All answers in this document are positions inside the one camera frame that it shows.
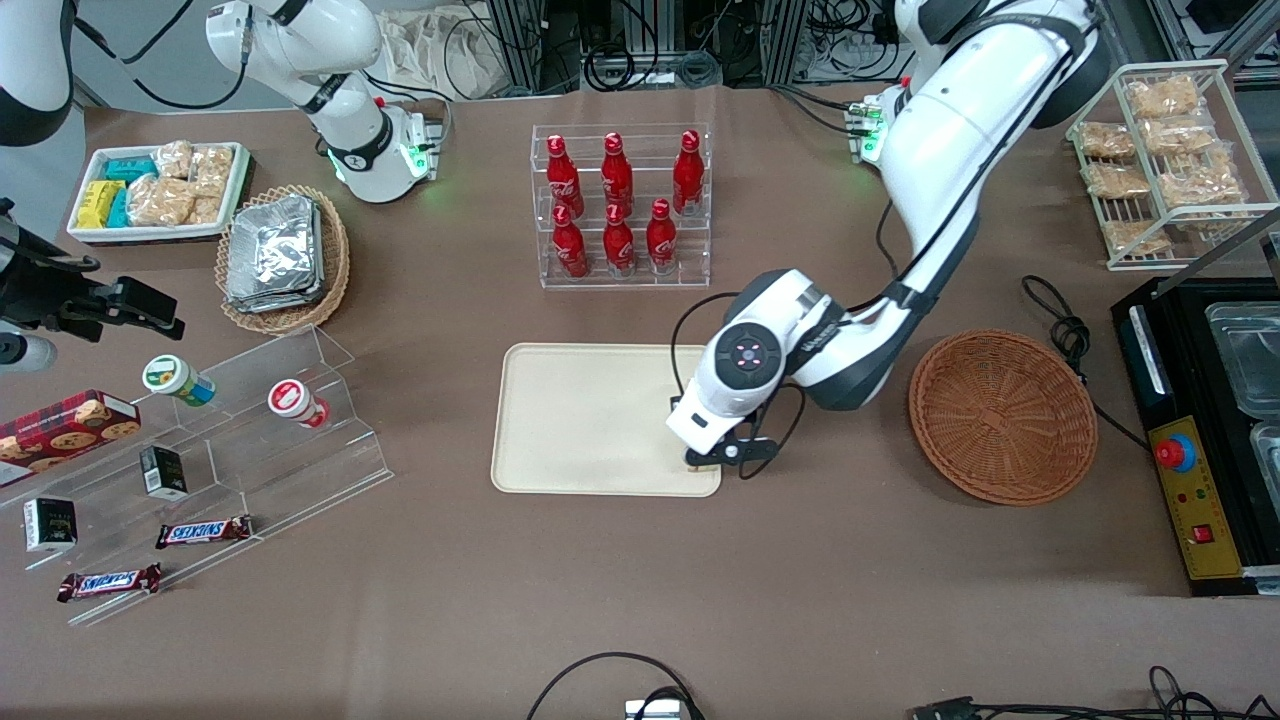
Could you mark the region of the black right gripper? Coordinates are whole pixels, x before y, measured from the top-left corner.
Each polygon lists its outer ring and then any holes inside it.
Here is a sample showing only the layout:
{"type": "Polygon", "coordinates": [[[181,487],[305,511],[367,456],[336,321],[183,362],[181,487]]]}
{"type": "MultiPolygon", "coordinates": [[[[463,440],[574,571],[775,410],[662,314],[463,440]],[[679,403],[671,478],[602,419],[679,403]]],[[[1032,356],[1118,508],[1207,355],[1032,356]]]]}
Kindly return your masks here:
{"type": "Polygon", "coordinates": [[[116,304],[106,304],[105,284],[88,278],[101,266],[91,256],[74,259],[28,232],[3,233],[3,320],[22,329],[100,336],[102,327],[134,325],[180,341],[186,323],[177,301],[132,277],[116,279],[116,304]]]}

